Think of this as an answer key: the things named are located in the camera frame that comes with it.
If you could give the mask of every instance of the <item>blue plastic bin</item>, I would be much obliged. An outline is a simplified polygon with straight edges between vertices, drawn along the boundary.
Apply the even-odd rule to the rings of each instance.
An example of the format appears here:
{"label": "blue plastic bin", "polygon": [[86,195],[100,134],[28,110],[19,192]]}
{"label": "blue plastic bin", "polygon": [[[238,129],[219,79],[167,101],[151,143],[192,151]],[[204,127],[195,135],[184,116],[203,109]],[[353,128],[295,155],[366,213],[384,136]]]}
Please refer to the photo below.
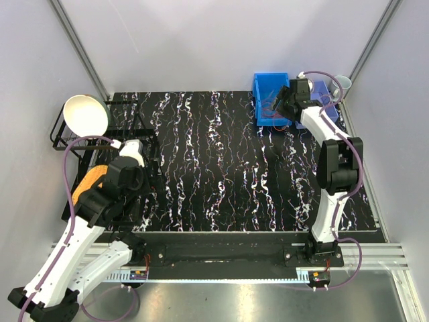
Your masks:
{"label": "blue plastic bin", "polygon": [[[311,93],[311,99],[318,99],[322,104],[329,103],[328,97],[322,97],[323,95],[329,95],[328,88],[326,87],[326,84],[323,80],[317,80],[314,82],[314,91]],[[339,115],[338,111],[336,110],[335,106],[331,106],[327,108],[326,114],[329,116],[332,122],[336,122]],[[297,129],[305,129],[305,126],[303,126],[300,122],[295,122],[295,126]]]}
{"label": "blue plastic bin", "polygon": [[289,77],[285,72],[255,74],[253,96],[255,97],[255,117],[258,126],[290,126],[292,121],[282,118],[270,118],[275,111],[269,108],[283,85],[289,86]]}

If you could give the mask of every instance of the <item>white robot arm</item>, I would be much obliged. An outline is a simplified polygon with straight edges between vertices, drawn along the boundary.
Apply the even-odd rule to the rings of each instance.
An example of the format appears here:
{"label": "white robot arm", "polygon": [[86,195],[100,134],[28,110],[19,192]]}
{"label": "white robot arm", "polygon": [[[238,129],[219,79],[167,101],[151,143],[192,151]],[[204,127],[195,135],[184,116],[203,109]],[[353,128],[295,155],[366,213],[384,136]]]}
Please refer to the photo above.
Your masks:
{"label": "white robot arm", "polygon": [[359,163],[349,145],[362,160],[363,142],[341,131],[328,118],[320,102],[310,99],[307,78],[290,80],[290,86],[282,87],[272,108],[291,121],[301,122],[321,147],[316,175],[322,189],[321,198],[305,247],[307,261],[319,264],[336,252],[335,236],[338,236],[345,202],[359,181]]}
{"label": "white robot arm", "polygon": [[[20,309],[27,303],[27,319],[71,321],[84,299],[112,271],[144,261],[144,241],[132,233],[122,233],[108,250],[76,272],[91,245],[112,220],[122,215],[125,204],[148,193],[142,148],[139,140],[125,143],[119,157],[109,164],[102,187],[97,183],[79,197],[76,217],[68,220],[65,232],[42,269],[25,288],[12,290],[9,301]],[[68,238],[72,225],[73,233]]]}

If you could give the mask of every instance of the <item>white wall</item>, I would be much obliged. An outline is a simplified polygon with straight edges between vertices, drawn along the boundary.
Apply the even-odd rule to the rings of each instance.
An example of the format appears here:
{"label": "white wall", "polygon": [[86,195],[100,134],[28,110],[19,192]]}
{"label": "white wall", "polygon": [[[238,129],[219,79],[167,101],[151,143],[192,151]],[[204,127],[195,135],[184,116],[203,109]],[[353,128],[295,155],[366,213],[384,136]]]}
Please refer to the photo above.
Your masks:
{"label": "white wall", "polygon": [[107,90],[251,89],[254,72],[349,74],[388,0],[62,0]]}
{"label": "white wall", "polygon": [[429,316],[429,2],[407,0],[347,97],[393,242],[408,259]]}
{"label": "white wall", "polygon": [[33,278],[65,228],[50,128],[67,98],[97,92],[46,0],[3,0],[0,30],[0,320],[16,321],[7,295]]}

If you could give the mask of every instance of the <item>white bowl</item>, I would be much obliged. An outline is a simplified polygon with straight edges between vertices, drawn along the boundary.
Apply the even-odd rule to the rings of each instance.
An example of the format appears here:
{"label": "white bowl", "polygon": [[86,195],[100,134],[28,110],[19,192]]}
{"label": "white bowl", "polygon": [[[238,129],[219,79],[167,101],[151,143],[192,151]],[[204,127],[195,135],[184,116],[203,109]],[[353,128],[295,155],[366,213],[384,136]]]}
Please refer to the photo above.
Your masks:
{"label": "white bowl", "polygon": [[110,122],[107,106],[90,95],[69,98],[62,113],[67,126],[80,137],[102,136]]}

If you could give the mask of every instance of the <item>marble surface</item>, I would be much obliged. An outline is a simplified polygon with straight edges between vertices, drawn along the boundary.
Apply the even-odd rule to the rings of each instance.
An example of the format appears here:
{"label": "marble surface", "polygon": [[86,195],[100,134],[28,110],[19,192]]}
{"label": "marble surface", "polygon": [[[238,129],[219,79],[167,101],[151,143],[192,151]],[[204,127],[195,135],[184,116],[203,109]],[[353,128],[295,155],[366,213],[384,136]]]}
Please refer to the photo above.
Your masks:
{"label": "marble surface", "polygon": [[[141,113],[158,135],[167,176],[166,203],[151,196],[136,231],[312,227],[319,147],[309,131],[257,127],[251,92],[116,93],[113,100],[131,98],[138,104],[112,114],[131,124]],[[363,188],[347,202],[340,230],[375,230]]]}

